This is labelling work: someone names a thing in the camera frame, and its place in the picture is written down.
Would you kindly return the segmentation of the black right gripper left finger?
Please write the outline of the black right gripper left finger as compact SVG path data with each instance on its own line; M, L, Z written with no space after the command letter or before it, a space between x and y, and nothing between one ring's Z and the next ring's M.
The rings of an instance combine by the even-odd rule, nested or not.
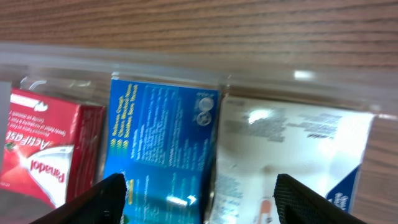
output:
M112 174L31 224L119 224L126 191L124 176Z

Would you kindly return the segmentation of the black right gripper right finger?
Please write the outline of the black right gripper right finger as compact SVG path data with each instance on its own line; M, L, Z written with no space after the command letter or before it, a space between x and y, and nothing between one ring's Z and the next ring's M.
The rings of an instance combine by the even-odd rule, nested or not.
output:
M281 224L366 224L288 174L277 176L274 199Z

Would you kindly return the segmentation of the blue medicine box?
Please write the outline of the blue medicine box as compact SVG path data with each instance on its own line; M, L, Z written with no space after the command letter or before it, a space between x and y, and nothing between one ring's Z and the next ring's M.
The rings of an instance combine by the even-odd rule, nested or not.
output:
M201 223L218 90L113 80L104 175L126 181L122 223Z

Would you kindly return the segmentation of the clear plastic container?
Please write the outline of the clear plastic container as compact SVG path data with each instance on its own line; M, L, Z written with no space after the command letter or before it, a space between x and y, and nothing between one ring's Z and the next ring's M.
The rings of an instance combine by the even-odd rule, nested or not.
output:
M1 79L43 77L44 92L106 104L113 76L200 87L272 100L373 112L354 216L397 222L397 71L226 61L188 55L1 44Z

